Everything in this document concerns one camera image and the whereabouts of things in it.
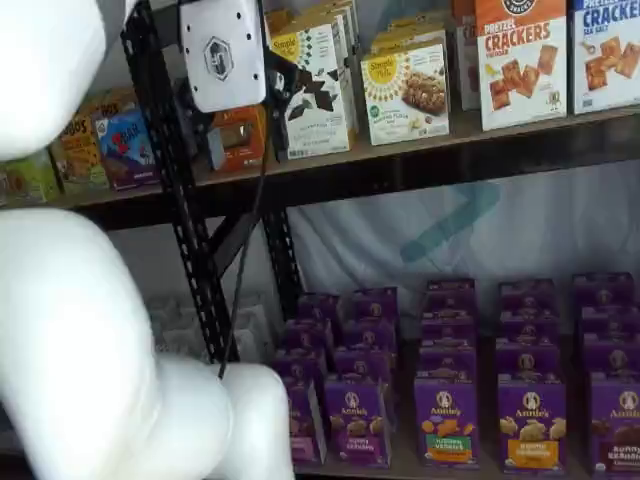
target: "yellow label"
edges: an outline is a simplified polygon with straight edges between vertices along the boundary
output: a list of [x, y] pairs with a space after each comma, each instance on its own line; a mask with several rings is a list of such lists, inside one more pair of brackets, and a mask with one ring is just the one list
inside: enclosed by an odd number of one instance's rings
[[273, 40], [273, 51], [292, 63], [297, 63], [300, 57], [300, 42], [297, 33], [281, 35]]
[[367, 64], [369, 78], [379, 84], [386, 85], [396, 76], [398, 64], [394, 55], [371, 59]]
[[517, 468], [551, 469], [558, 463], [558, 442], [521, 442], [509, 440], [509, 459]]

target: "orange cracker box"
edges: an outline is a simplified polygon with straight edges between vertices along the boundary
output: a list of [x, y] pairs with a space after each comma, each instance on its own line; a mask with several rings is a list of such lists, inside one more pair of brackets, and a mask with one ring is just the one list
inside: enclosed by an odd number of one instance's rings
[[480, 108], [478, 42], [474, 0], [453, 0], [456, 24], [456, 67], [463, 110]]
[[567, 114], [562, 0], [476, 0], [482, 128]]

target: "black metal shelf post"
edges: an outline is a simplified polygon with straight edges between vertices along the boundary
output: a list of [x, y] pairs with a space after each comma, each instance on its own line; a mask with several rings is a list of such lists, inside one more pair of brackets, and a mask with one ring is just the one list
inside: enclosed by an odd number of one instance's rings
[[[148, 0], [137, 4], [121, 39], [209, 358], [219, 361], [229, 338], [229, 312]], [[233, 336], [231, 341], [231, 359], [237, 360]]]

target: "black cable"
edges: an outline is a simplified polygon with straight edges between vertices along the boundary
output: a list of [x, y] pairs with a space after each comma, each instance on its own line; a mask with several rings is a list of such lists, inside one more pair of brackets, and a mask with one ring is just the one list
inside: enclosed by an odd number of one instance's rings
[[[262, 5], [262, 0], [258, 0], [258, 14], [260, 15], [260, 27], [262, 29], [262, 48], [264, 51], [263, 58], [266, 59], [266, 50], [269, 48], [267, 45], [267, 35], [266, 35], [266, 27], [264, 23], [264, 7]], [[268, 76], [264, 74], [264, 82], [266, 87], [265, 94], [265, 104], [267, 106], [267, 132], [264, 139], [264, 155], [262, 157], [262, 165], [260, 166], [260, 177], [258, 178], [258, 188], [256, 190], [256, 196], [253, 200], [253, 207], [251, 209], [251, 222], [249, 223], [250, 227], [247, 229], [247, 236], [244, 239], [244, 245], [242, 246], [242, 251], [240, 252], [240, 264], [238, 265], [238, 276], [236, 277], [236, 286], [233, 292], [233, 304], [231, 307], [231, 321], [229, 325], [229, 333], [227, 334], [227, 342], [224, 347], [224, 356], [222, 357], [222, 365], [220, 366], [220, 371], [218, 372], [218, 378], [222, 380], [224, 377], [224, 373], [227, 370], [227, 363], [229, 362], [229, 355], [231, 354], [231, 345], [233, 342], [233, 333], [236, 325], [236, 318], [238, 316], [238, 304], [240, 303], [240, 289], [242, 288], [242, 275], [244, 274], [244, 267], [247, 262], [247, 253], [249, 252], [249, 242], [251, 240], [251, 234], [253, 233], [253, 225], [257, 222], [258, 211], [260, 210], [260, 202], [262, 200], [262, 190], [264, 189], [264, 181], [265, 181], [265, 173], [267, 170], [267, 156], [269, 152], [269, 139], [271, 134], [271, 115], [270, 115], [270, 88], [268, 82]]]

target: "green label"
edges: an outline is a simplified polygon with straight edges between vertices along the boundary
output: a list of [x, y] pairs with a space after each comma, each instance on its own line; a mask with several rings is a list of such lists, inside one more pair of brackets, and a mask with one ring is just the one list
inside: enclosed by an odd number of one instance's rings
[[430, 434], [427, 435], [427, 448], [454, 452], [471, 450], [471, 437], [439, 437]]

